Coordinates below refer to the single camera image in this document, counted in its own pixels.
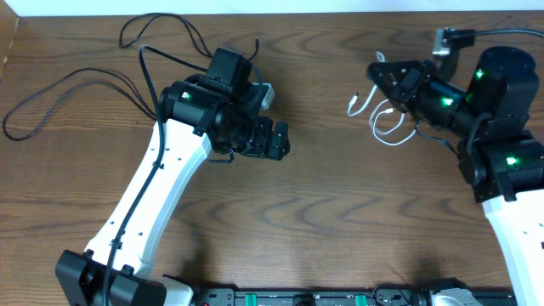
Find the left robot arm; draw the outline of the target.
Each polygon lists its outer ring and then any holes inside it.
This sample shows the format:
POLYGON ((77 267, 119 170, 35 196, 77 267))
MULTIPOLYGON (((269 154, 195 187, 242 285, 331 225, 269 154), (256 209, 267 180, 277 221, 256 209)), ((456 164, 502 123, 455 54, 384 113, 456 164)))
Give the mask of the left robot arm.
POLYGON ((149 146, 115 210, 83 252, 64 251, 55 274, 71 305, 189 305, 194 290, 165 275, 152 279, 156 251, 186 185, 211 152, 279 161, 288 126, 264 116, 273 97, 258 68, 218 48, 207 68, 151 95, 156 123, 149 146))

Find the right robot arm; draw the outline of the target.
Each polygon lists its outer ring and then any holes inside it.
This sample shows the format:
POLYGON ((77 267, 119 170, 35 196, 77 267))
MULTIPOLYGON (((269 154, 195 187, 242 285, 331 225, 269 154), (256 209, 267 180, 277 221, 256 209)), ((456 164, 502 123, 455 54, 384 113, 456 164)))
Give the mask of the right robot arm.
POLYGON ((501 247, 519 305, 543 303, 543 144, 525 124, 539 88, 525 51, 487 48, 468 89, 432 61, 373 62, 368 77, 394 108, 457 135, 458 167, 501 247))

